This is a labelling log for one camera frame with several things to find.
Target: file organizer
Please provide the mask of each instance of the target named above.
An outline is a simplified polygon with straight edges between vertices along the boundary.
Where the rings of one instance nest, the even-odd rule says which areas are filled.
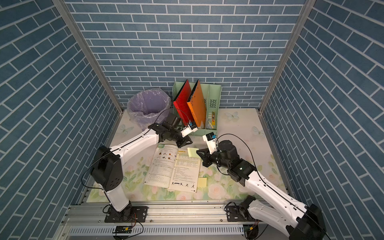
[[[184,82],[175,82],[172,88],[173,96],[176,96],[180,91],[181,87],[184,85]],[[191,89],[195,85],[195,83],[189,83]],[[221,85],[219,84],[207,84],[200,83],[201,90],[203,92],[203,97],[205,101],[205,106],[207,108],[207,115],[209,113],[215,112],[215,125],[214,129],[198,129],[196,132],[192,132],[189,135],[192,136],[203,136],[210,132],[217,134],[217,121],[218,121],[218,108],[220,105],[220,97],[221,97]]]

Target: black mounting plate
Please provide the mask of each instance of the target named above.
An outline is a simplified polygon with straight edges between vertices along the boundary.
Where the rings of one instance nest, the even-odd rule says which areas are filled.
[[[148,211],[148,207],[145,207],[145,206],[130,207],[130,209],[124,209],[121,212],[116,212],[116,210],[113,207],[109,207],[107,211],[107,215],[105,216],[104,222],[113,222],[113,223],[132,222],[132,219],[130,219],[128,216],[134,216],[135,214],[136,214],[137,222],[145,222],[145,219],[147,217],[147,211]]]
[[[253,220],[244,220],[240,213],[236,213],[236,207],[235,206],[228,206],[225,211],[227,212],[227,220],[228,222],[254,222],[256,219]]]

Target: open book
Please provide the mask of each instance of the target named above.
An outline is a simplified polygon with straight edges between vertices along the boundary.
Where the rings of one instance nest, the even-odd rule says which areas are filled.
[[[186,149],[171,144],[158,144],[144,184],[196,192],[200,169],[199,157],[189,157]]]

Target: table surface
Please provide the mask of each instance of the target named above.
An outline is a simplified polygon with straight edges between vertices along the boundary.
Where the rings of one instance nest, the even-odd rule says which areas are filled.
[[[272,151],[265,137],[261,122],[254,108],[220,109],[217,117],[218,136],[225,133],[240,137],[250,148],[257,169],[273,184],[285,191],[285,186],[277,168]],[[111,146],[120,144],[141,133],[141,128],[129,120],[127,111],[124,111],[118,129],[113,137]],[[191,136],[192,144],[184,146],[206,148],[202,137]],[[251,154],[246,145],[232,135],[222,136],[219,141],[231,140],[236,146],[239,156],[253,163]],[[174,144],[165,141],[162,144]],[[144,185],[143,180],[157,145],[151,146],[138,153],[123,166],[124,179],[122,186],[130,201],[162,201],[162,200],[217,200],[217,199],[243,199],[254,192],[233,181],[217,171],[216,165],[210,167],[200,166],[199,177],[207,178],[206,187],[198,187],[196,193],[168,191],[165,188]],[[92,189],[87,202],[108,202],[102,190]]]

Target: orange folder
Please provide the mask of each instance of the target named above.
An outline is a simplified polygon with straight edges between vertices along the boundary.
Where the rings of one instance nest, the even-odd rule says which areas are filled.
[[[192,116],[195,119],[195,123],[198,128],[204,128],[205,118],[207,116],[207,108],[205,106],[203,91],[201,90],[200,81],[192,89],[191,94],[187,100],[189,109]]]

